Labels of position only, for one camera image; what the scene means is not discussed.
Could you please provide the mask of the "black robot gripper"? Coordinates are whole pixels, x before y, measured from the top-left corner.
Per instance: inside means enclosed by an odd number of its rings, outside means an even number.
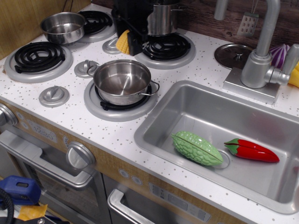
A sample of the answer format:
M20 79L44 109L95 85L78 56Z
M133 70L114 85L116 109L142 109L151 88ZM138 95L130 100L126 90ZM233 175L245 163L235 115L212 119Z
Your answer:
M149 45L148 16L153 12L153 0L115 0L112 17L117 35L129 30L129 54L135 56Z

